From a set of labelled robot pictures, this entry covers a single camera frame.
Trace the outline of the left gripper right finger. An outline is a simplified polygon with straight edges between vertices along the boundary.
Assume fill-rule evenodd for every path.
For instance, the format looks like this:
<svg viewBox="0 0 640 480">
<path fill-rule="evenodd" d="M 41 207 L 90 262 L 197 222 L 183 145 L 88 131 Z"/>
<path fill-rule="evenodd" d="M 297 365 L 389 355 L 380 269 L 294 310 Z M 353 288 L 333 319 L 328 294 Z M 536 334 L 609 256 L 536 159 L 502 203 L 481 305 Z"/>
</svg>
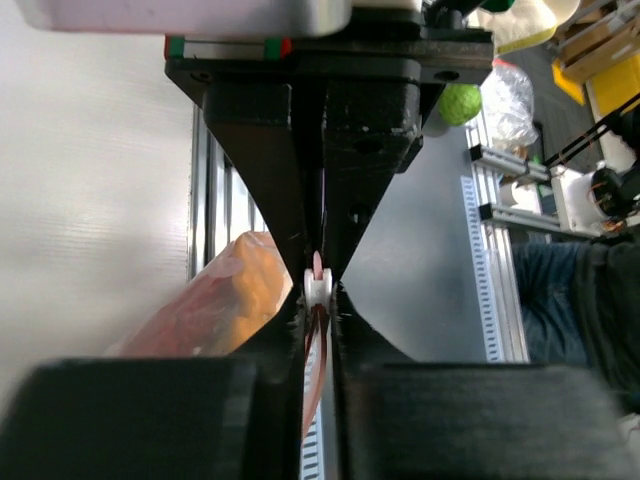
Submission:
<svg viewBox="0 0 640 480">
<path fill-rule="evenodd" d="M 330 314 L 345 479 L 631 479 L 618 408 L 587 370 L 422 363 L 337 285 Z"/>
</svg>

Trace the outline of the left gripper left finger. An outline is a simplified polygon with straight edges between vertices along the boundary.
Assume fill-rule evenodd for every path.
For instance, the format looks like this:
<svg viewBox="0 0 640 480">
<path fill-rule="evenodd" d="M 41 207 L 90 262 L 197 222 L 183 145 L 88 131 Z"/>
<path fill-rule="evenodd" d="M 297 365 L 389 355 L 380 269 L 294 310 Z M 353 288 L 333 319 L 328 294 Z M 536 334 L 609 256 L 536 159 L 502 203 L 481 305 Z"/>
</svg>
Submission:
<svg viewBox="0 0 640 480">
<path fill-rule="evenodd" d="M 5 479 L 295 479 L 298 291 L 230 355 L 64 359 L 33 368 L 1 423 Z"/>
</svg>

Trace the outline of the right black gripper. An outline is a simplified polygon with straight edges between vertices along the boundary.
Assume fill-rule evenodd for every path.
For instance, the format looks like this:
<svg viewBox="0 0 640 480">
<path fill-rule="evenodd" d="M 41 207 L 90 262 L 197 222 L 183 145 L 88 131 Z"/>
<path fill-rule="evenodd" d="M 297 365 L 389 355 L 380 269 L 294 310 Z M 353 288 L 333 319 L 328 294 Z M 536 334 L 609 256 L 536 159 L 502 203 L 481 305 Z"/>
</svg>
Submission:
<svg viewBox="0 0 640 480">
<path fill-rule="evenodd" d="M 292 279 L 306 268 L 307 232 L 291 87 L 263 83 L 359 80 L 328 84 L 322 126 L 322 254 L 338 280 L 418 137 L 420 90 L 422 106 L 431 107 L 446 85 L 479 85 L 491 72 L 491 32 L 466 24 L 478 5 L 365 1 L 354 4 L 342 30 L 318 38 L 166 37 L 167 77 L 203 103 L 207 127 L 245 183 Z M 377 82 L 394 80 L 409 83 Z"/>
</svg>

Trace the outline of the clear zip top bag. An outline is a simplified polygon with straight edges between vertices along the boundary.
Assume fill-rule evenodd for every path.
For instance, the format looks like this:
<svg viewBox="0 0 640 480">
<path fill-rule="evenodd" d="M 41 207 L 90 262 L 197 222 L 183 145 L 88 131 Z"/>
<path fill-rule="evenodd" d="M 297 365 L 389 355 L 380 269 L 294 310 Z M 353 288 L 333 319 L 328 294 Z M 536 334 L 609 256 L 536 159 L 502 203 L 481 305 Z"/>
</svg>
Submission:
<svg viewBox="0 0 640 480">
<path fill-rule="evenodd" d="M 238 349 L 203 355 L 231 291 L 204 269 L 119 344 L 119 360 L 105 368 L 113 391 L 98 404 L 125 433 L 138 427 L 144 438 L 194 442 L 186 428 L 202 407 L 204 429 L 234 451 L 294 450 L 317 404 L 299 391 L 304 300 L 292 284 L 274 317 Z"/>
</svg>

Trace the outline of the yellow toy food piece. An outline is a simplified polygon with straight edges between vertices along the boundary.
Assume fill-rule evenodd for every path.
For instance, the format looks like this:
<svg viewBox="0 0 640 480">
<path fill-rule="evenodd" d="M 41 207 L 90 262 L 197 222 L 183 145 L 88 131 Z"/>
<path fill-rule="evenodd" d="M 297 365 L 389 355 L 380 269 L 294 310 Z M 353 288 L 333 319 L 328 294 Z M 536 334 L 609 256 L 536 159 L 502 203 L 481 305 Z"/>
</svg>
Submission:
<svg viewBox="0 0 640 480">
<path fill-rule="evenodd" d="M 256 334 L 282 306 L 292 280 L 268 232 L 248 231 L 232 241 L 204 269 L 231 291 L 222 295 L 203 355 L 222 356 Z"/>
</svg>

